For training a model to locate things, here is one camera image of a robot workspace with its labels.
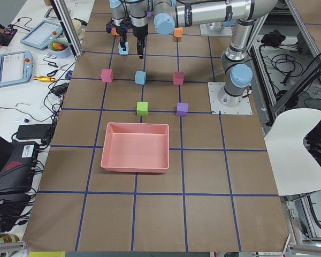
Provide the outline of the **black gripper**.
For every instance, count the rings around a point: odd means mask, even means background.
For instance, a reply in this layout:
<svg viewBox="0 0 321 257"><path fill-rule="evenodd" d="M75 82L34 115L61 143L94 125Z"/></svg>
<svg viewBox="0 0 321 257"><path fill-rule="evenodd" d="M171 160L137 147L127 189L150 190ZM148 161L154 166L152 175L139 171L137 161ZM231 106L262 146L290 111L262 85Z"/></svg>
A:
<svg viewBox="0 0 321 257"><path fill-rule="evenodd" d="M124 17L122 19L111 18L106 24L106 32L111 34L113 29L116 30L116 33L120 35L119 43L124 47L127 42L127 31L131 27L130 17Z"/></svg>
<svg viewBox="0 0 321 257"><path fill-rule="evenodd" d="M144 59L145 38L148 35L148 24L137 27L132 25L133 35L137 38L137 54L139 59Z"/></svg>

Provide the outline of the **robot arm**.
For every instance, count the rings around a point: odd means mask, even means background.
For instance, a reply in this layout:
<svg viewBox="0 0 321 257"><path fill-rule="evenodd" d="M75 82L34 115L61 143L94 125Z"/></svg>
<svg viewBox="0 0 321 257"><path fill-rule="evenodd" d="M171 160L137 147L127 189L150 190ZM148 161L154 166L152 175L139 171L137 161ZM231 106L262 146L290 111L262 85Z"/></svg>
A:
<svg viewBox="0 0 321 257"><path fill-rule="evenodd" d="M123 1L109 1L112 17L106 24L106 32L113 34L115 29L119 35L119 51L128 54L127 32L131 28L131 19L127 11L127 4Z"/></svg>
<svg viewBox="0 0 321 257"><path fill-rule="evenodd" d="M176 6L174 1L151 1L150 6L154 11L155 29L162 35L172 33L177 27L192 25L219 34L234 27L230 45L221 55L227 80L217 97L224 106L236 107L253 78L244 60L255 34L256 20L265 18L276 4L277 1L212 1Z"/></svg>

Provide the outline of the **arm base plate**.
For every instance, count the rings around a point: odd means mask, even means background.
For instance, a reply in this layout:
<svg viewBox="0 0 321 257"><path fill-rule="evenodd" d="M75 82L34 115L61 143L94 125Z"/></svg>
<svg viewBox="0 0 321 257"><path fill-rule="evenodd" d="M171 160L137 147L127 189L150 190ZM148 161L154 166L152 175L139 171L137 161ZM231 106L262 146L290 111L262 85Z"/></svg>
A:
<svg viewBox="0 0 321 257"><path fill-rule="evenodd" d="M252 115L247 90L241 96L230 96L224 82L208 82L211 113L215 115Z"/></svg>
<svg viewBox="0 0 321 257"><path fill-rule="evenodd" d="M200 32L202 36L231 37L232 29L226 27L222 22L213 22L210 24L201 24Z"/></svg>

